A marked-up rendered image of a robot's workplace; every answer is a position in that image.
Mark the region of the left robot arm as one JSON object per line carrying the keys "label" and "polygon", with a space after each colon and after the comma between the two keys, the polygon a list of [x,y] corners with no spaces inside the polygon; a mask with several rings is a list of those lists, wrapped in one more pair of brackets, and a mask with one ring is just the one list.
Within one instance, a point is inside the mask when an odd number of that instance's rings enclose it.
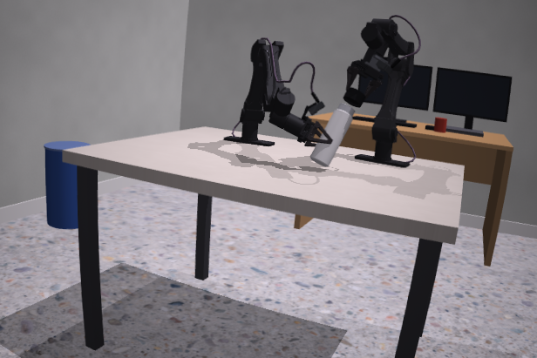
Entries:
{"label": "left robot arm", "polygon": [[[389,65],[396,62],[399,58],[398,55],[409,55],[407,48],[408,51],[410,48],[410,54],[414,53],[414,43],[407,42],[398,34],[398,25],[392,19],[373,18],[363,28],[361,38],[369,47],[368,50],[373,49],[372,51],[375,51],[376,55],[381,55],[382,57],[384,57],[389,46],[387,57]],[[376,141],[375,155],[358,154],[355,159],[406,168],[410,163],[392,159],[391,151],[392,144],[397,142],[395,138],[398,135],[398,129],[395,124],[398,101],[406,79],[413,73],[414,55],[402,59],[394,68],[381,60],[378,60],[376,65],[381,71],[383,71],[381,69],[383,68],[388,73],[388,84],[384,102],[372,126],[372,139]]]}

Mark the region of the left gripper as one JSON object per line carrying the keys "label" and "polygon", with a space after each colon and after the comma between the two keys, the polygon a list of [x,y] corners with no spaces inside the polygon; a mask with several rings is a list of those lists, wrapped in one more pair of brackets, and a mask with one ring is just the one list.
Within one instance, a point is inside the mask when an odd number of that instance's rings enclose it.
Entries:
{"label": "left gripper", "polygon": [[[374,54],[376,54],[375,51],[367,50],[364,56],[364,59],[362,61],[364,62],[364,64],[360,60],[353,61],[351,63],[351,66],[349,66],[347,69],[346,91],[348,91],[349,88],[351,87],[357,74],[362,76],[363,78],[367,78],[369,76],[375,79],[375,80],[373,79],[372,81],[370,81],[367,86],[366,92],[364,94],[366,98],[369,97],[370,94],[374,92],[383,83],[383,81],[380,79],[383,79],[384,75],[380,73],[381,70],[377,68],[376,63],[378,60],[381,60],[385,64],[388,64],[388,63],[386,62],[386,60],[384,61],[384,59],[382,59],[381,55],[374,55]],[[373,88],[371,88],[372,86]]]}

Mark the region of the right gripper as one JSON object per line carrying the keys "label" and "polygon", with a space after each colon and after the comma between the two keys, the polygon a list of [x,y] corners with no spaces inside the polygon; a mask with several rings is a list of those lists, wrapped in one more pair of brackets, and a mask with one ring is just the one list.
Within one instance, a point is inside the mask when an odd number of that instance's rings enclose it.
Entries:
{"label": "right gripper", "polygon": [[[316,102],[310,106],[306,106],[304,110],[304,114],[302,115],[302,118],[298,118],[296,115],[290,113],[286,125],[284,126],[283,130],[286,132],[289,132],[295,136],[298,137],[298,142],[305,143],[304,146],[312,146],[316,147],[315,143],[311,142],[317,142],[317,143],[323,143],[323,144],[331,144],[333,139],[330,137],[330,135],[323,129],[323,127],[320,125],[318,121],[313,123],[311,118],[306,117],[306,113],[308,112],[308,109],[312,106],[316,105]],[[307,121],[307,122],[306,122]],[[304,129],[305,127],[305,129]],[[303,130],[302,130],[303,128]],[[319,139],[321,137],[321,133],[317,130],[317,128],[323,133],[323,135],[328,139]],[[302,131],[302,132],[301,132]],[[301,132],[301,133],[300,133]],[[319,138],[313,138],[316,134]],[[307,136],[306,136],[307,135]]]}

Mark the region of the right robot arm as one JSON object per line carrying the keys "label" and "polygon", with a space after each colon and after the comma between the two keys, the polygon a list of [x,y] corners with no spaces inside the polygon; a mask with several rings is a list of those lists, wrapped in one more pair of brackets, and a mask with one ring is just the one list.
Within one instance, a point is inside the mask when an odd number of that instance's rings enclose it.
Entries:
{"label": "right robot arm", "polygon": [[[290,92],[290,88],[284,87],[284,83],[275,81],[275,75],[278,81],[282,81],[278,59],[284,44],[280,41],[274,41],[272,45],[267,45],[266,40],[262,39],[257,39],[253,44],[251,62],[254,62],[255,70],[253,68],[250,90],[241,109],[242,134],[241,137],[228,136],[224,140],[252,145],[274,145],[275,142],[257,138],[258,124],[264,120],[266,111],[270,112],[269,123],[281,129],[286,125],[296,98]],[[280,50],[279,56],[278,50]]]}

